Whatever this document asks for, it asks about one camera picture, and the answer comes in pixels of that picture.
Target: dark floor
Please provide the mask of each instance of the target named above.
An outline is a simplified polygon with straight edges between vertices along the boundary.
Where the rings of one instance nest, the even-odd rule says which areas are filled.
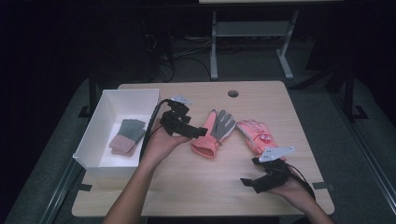
[[[98,86],[108,89],[116,88],[123,82],[142,79],[168,81],[172,72],[167,65],[159,65],[161,73],[144,70],[156,63],[149,60],[144,61],[146,64],[137,63],[140,62],[137,59],[142,58],[138,56],[142,53],[141,49],[133,49],[137,53],[131,63],[120,60],[124,58],[121,56],[114,58],[114,52],[119,51],[112,50],[125,46],[133,48],[136,43],[125,44],[125,40],[118,40],[119,44],[109,50],[103,46],[115,40],[109,39],[108,35],[92,41],[93,36],[101,36],[103,31],[116,34],[124,30],[124,22],[107,23],[106,29],[102,30],[98,26],[102,23],[92,21],[103,22],[103,18],[87,17],[89,20],[85,20],[87,18],[81,18],[80,14],[72,13],[67,7],[46,1],[5,1],[1,4],[0,12],[5,20],[0,20],[0,85],[2,103],[6,106],[1,109],[0,139],[7,150],[1,150],[0,221],[6,218],[12,207],[7,223],[37,223],[43,217],[52,192],[88,124],[88,119],[78,117],[81,108],[90,103],[87,78],[95,74]],[[202,33],[202,26],[197,26],[199,33]],[[310,64],[313,47],[321,39],[300,38],[304,36],[301,34],[312,35],[312,29],[304,31],[301,27],[296,28],[297,36],[293,38],[287,55],[294,80],[286,80],[282,75],[274,52],[282,39],[276,38],[223,39],[219,43],[219,80],[281,80],[290,87],[311,78],[318,71],[307,69],[307,65]],[[205,43],[200,41],[205,40],[176,40],[175,54]],[[372,53],[364,58],[376,57],[376,62],[381,58],[378,55]],[[210,81],[208,60],[207,50],[175,60],[176,70],[170,81]],[[394,83],[396,76],[384,66],[388,65],[387,61],[379,63],[381,66],[377,68],[375,63],[367,64],[370,65],[367,71],[378,78],[357,74],[359,79],[355,83],[354,105],[362,105],[369,119],[359,119],[351,124],[344,118],[337,105],[337,99],[343,97],[343,88],[336,94],[329,94],[325,87],[330,76],[302,91],[290,91],[290,98],[319,168],[325,180],[334,186],[331,195],[336,210],[332,217],[337,223],[396,222],[389,198],[377,184],[372,162],[367,160],[364,151],[365,147],[371,149],[380,169],[390,184],[395,186],[396,163],[392,160],[395,150],[391,149],[396,148],[396,132],[394,116],[389,111],[395,111],[392,110],[394,101],[391,101],[395,94],[392,94],[394,90],[390,84]],[[129,75],[136,71],[146,76],[131,78]],[[359,130],[365,141],[363,145],[356,140],[359,137],[356,137],[355,129]],[[56,223],[101,221],[101,218],[78,218],[70,214],[78,181],[80,179],[76,180],[67,195],[61,212],[56,216]],[[282,217],[280,222],[291,223],[296,218]]]

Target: wooden table top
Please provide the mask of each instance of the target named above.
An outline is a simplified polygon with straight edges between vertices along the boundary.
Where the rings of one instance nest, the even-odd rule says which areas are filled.
[[[194,82],[124,84],[120,90],[160,89],[162,99],[182,94],[193,101],[188,105],[190,125],[202,126],[212,109],[225,109],[236,121],[264,122],[279,147],[295,147],[287,162],[299,169],[311,184],[323,182],[318,165],[304,135],[285,85],[280,81]],[[235,98],[229,91],[237,91]],[[180,145],[158,167],[152,179],[142,216],[282,216],[301,212],[281,197],[257,194],[240,178],[259,178],[265,173],[251,159],[255,155],[235,128],[223,142],[215,159],[192,152],[190,143]],[[77,217],[103,217],[120,195],[127,179],[94,179],[85,175],[72,212]],[[317,202],[328,214],[334,211],[329,192],[315,189]]]

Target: person's left hand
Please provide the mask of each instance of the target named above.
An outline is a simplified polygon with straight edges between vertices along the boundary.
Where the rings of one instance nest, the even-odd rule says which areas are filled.
[[[147,147],[143,155],[143,161],[148,161],[151,164],[158,165],[164,160],[178,145],[186,143],[191,139],[185,136],[171,136],[166,130],[159,127],[159,122],[156,120],[157,127],[153,128]]]

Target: white box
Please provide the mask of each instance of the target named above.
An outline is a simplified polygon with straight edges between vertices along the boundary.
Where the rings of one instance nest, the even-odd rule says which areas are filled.
[[[142,120],[146,130],[160,101],[158,89],[103,91],[73,158],[95,178],[130,178],[139,164],[143,138],[132,157],[112,154],[108,144],[123,119]]]

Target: dark background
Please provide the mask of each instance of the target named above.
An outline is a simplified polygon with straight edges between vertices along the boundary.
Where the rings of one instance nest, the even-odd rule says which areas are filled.
[[[157,76],[157,54],[170,49],[168,35],[210,35],[210,10],[83,9],[100,8],[103,3],[0,1],[0,222],[83,80],[94,75],[101,89],[115,89],[124,82],[150,82]],[[106,6],[146,3],[112,1]],[[166,6],[178,1],[157,3]],[[347,60],[394,124],[395,9],[392,4],[370,1],[304,7],[293,33],[293,39],[317,41],[307,69],[323,70]],[[282,14],[277,6],[268,10],[266,16]],[[251,20],[263,14],[232,10],[223,16]],[[146,51],[144,35],[158,37],[154,53]]]

